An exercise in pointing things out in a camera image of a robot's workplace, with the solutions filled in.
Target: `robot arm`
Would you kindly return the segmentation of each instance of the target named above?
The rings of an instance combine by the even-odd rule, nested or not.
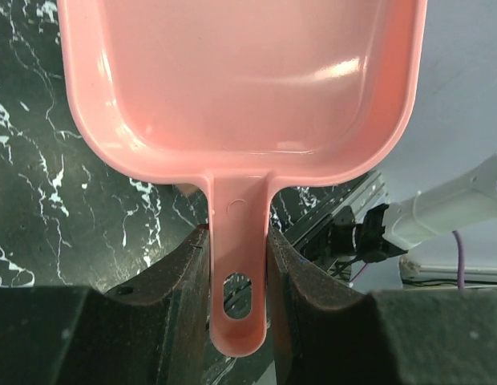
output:
[[[497,218],[497,155],[407,201],[371,209],[354,229],[354,252],[366,262],[382,261],[433,237],[493,218]]]

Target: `purple cable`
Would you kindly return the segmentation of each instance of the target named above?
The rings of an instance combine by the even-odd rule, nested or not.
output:
[[[457,287],[461,290],[464,289],[465,264],[463,238],[460,236],[460,233],[457,230],[452,231],[451,233],[454,234],[455,240],[457,241],[457,251],[459,254],[459,263],[457,266]]]
[[[361,275],[361,273],[366,270],[366,267],[368,267],[368,264],[365,263],[364,266],[354,275],[352,279],[350,279],[349,283],[354,283],[354,281]]]

